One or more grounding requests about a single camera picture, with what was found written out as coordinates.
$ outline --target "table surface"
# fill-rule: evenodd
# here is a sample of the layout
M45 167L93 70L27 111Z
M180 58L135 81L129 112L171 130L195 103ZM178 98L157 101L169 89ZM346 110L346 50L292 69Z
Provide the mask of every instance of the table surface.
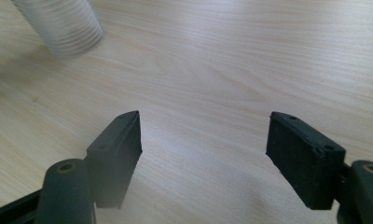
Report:
M0 0L0 206L84 158L139 110L143 151L122 209L98 223L336 223L265 155L271 111L373 161L373 1L93 0L95 50L56 59Z

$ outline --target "plastic cup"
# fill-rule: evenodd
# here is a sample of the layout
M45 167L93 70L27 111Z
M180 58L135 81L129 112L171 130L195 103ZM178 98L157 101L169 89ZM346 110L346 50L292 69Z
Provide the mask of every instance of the plastic cup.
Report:
M56 56L77 56L104 37L90 0L12 0Z

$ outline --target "black plastic part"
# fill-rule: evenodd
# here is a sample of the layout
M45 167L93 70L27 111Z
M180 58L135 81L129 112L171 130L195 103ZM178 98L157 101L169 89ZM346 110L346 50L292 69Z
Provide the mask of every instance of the black plastic part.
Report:
M0 207L0 224L33 224L40 190Z
M345 154L304 121L271 113L267 155L310 209L331 209Z
M350 213L341 205L337 215L338 224L363 224L358 213Z
M350 175L350 166L346 163L343 163L340 172L337 173L337 178L335 180L336 194L335 199L342 204L352 204L352 198L350 197L350 188L349 188L349 175ZM347 207L348 211L356 211L356 207Z
M115 118L87 152L93 201L97 207L120 207L143 152L139 112Z
M349 183L363 223L373 224L373 161L353 162Z
M35 224L94 224L88 169L79 159L60 161L45 175Z

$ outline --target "wooden table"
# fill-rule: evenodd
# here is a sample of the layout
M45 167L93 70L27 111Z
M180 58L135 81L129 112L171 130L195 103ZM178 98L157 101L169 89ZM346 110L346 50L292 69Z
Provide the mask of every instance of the wooden table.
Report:
M140 110L144 153L98 223L336 223L265 155L271 111L373 161L373 1L93 0L102 44L50 55L0 0L0 206Z

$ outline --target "clear plastic cup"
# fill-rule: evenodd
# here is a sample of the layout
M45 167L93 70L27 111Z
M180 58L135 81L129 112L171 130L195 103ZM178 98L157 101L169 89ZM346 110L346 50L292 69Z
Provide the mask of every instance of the clear plastic cup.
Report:
M12 0L57 56L77 56L104 37L90 0Z

